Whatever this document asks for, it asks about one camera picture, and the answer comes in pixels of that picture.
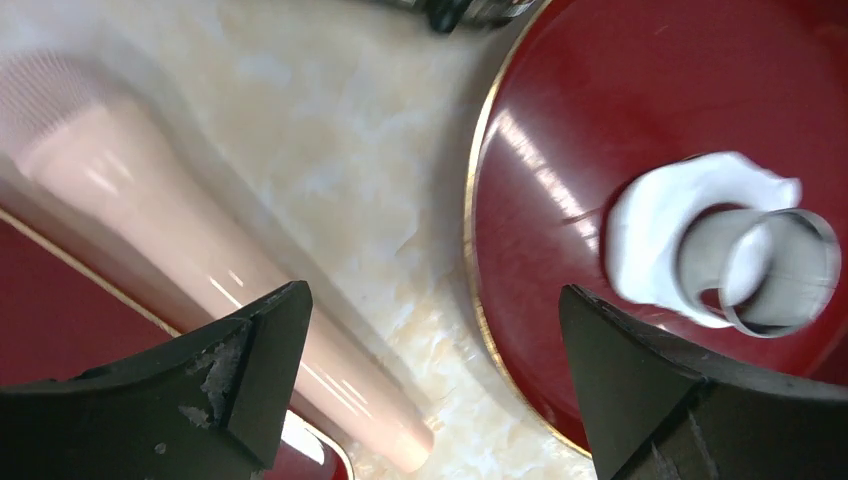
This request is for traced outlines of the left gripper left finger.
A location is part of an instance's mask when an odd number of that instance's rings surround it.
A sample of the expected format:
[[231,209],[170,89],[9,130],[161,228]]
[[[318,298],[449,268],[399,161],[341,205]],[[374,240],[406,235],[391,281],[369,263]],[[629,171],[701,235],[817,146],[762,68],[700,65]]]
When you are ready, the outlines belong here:
[[225,318],[66,381],[1,391],[5,479],[260,479],[275,463],[312,293],[292,281]]

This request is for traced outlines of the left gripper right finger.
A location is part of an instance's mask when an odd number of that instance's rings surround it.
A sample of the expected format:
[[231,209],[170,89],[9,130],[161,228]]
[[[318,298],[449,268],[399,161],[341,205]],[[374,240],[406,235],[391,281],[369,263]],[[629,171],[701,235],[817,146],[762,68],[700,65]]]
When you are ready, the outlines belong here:
[[847,390],[746,364],[565,286],[559,316],[601,479],[843,479]]

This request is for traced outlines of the clear glass cup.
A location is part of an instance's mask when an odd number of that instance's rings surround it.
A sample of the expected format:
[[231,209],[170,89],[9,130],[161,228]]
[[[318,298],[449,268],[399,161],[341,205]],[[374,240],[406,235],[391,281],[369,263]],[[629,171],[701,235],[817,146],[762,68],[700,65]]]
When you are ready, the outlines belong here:
[[692,319],[779,338],[820,316],[840,270],[840,244],[823,217],[797,208],[732,209],[691,225],[676,279]]

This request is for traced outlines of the white dough ball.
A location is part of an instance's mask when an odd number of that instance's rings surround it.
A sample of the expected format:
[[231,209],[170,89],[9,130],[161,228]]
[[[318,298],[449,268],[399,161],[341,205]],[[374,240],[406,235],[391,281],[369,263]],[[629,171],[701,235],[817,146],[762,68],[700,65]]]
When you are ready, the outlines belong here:
[[712,329],[730,322],[701,313],[677,280],[678,245],[690,224],[718,204],[759,211],[799,205],[802,184],[734,151],[697,155],[655,168],[631,182],[606,222],[605,269],[615,293],[637,305],[679,313]]

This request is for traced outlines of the round red tray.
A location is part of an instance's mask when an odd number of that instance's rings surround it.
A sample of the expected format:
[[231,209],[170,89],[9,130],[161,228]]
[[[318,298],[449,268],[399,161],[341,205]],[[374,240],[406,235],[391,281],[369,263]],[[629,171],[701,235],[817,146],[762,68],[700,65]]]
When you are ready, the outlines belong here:
[[559,324],[578,284],[638,319],[787,374],[847,381],[847,286],[774,340],[637,306],[603,268],[605,220],[641,174],[738,151],[802,185],[847,237],[843,1],[547,1],[513,45],[475,132],[465,202],[476,317],[507,384],[587,453]]

